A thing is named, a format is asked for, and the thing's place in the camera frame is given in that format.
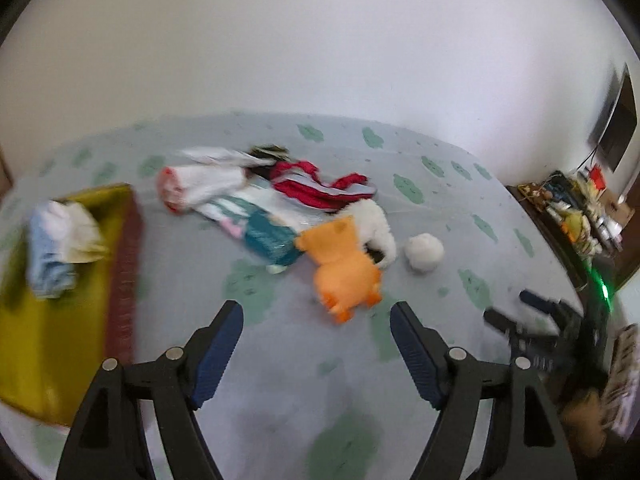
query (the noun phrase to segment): wall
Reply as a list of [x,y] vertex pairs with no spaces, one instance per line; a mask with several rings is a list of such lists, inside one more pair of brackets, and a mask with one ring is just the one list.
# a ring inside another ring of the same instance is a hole
[[513,183],[580,163],[625,62],[640,81],[600,0],[33,0],[0,48],[0,144],[20,174],[163,114],[312,112],[448,140]]

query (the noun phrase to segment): red and white striped cloth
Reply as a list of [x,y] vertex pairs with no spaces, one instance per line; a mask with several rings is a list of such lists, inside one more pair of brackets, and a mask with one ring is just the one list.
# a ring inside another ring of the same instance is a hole
[[295,164],[278,162],[271,170],[271,185],[306,206],[326,212],[338,211],[352,202],[371,198],[377,191],[364,175],[350,173],[326,184],[318,177],[318,171],[308,160]]

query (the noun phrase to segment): round table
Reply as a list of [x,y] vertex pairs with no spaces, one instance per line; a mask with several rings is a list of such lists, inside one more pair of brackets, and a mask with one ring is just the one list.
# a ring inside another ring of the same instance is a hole
[[[182,148],[271,143],[311,160],[327,176],[367,175],[399,248],[409,236],[429,232],[444,244],[443,262],[415,274],[400,254],[384,273],[383,301],[336,326],[316,301],[316,266],[308,257],[271,275],[213,222],[196,213],[174,216],[159,203],[154,176],[165,165],[186,163]],[[403,128],[326,116],[164,118],[66,144],[4,200],[2,262],[36,202],[115,182],[134,186],[145,221],[137,361],[184,344],[225,299],[244,306],[244,332],[222,382],[196,412],[225,480],[411,476],[437,412],[418,396],[390,334],[388,312],[397,300],[407,301],[448,344],[494,362],[508,362],[510,352],[482,322],[487,307],[549,332],[550,320],[520,303],[523,288],[579,309],[542,236],[475,157]],[[145,406],[143,413],[156,474],[171,478],[152,410]],[[465,475],[481,459],[489,418],[490,403],[483,401]],[[64,431],[0,404],[0,432],[37,476],[55,477]]]

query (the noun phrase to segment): wall-mounted television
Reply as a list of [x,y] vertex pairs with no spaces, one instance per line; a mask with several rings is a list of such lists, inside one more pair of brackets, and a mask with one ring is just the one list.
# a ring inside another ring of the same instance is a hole
[[615,171],[638,126],[636,99],[628,67],[611,103],[606,126],[598,140],[598,154],[611,171]]

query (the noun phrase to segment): white pom-pom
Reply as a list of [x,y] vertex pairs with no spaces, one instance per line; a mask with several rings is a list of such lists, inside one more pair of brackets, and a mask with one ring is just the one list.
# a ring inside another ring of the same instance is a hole
[[435,236],[422,233],[408,239],[404,253],[415,270],[428,272],[435,269],[444,258],[444,246]]

